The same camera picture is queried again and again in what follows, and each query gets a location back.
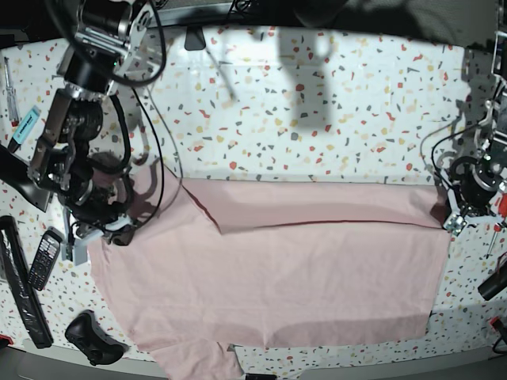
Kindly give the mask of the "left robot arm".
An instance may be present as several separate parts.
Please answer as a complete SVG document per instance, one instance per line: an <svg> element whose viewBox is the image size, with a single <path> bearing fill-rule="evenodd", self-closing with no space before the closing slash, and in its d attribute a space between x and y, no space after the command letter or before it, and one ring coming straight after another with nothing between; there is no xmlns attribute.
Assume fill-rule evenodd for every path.
<svg viewBox="0 0 507 380"><path fill-rule="evenodd" d="M448 169L449 199L456 201L456 212L464 219L495 215L490 201L506 193L505 29L496 32L491 74L497 84L485 102L486 114L471 129L472 150L453 160Z"/></svg>

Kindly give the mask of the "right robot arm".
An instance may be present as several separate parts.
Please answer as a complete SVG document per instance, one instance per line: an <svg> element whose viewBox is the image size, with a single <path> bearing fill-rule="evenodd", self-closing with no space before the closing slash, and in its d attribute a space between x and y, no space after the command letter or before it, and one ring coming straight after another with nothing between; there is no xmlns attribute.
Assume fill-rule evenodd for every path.
<svg viewBox="0 0 507 380"><path fill-rule="evenodd" d="M128 216L134 200L131 145L116 88L139 88L160 77L126 77L148 26L159 19L156 6L152 1L81 1L70 17L59 1L45 5L70 46L59 66L65 86L55 93L28 176L59 197L74 216L80 238L100 233L126 246L137 225ZM116 110L124 143L123 157L115 165L90 155L90 142L102 129L105 98Z"/></svg>

